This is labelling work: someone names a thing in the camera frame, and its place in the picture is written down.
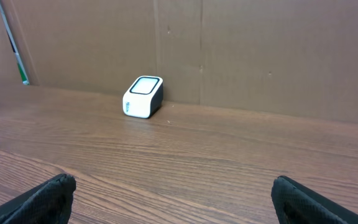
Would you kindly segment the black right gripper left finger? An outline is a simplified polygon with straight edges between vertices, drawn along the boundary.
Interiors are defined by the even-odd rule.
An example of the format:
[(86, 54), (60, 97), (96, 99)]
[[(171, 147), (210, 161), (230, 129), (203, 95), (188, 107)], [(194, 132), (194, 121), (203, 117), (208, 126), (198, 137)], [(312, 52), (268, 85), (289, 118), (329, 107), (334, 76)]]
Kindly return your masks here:
[(0, 224), (67, 224), (76, 180), (59, 174), (0, 206)]

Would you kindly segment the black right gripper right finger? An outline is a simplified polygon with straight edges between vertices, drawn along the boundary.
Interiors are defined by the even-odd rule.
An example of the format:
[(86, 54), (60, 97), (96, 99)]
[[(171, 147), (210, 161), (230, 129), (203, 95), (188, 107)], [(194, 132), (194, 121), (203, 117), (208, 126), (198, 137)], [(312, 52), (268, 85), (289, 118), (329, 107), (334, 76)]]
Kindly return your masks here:
[(280, 224), (358, 224), (358, 214), (284, 175), (271, 198)]

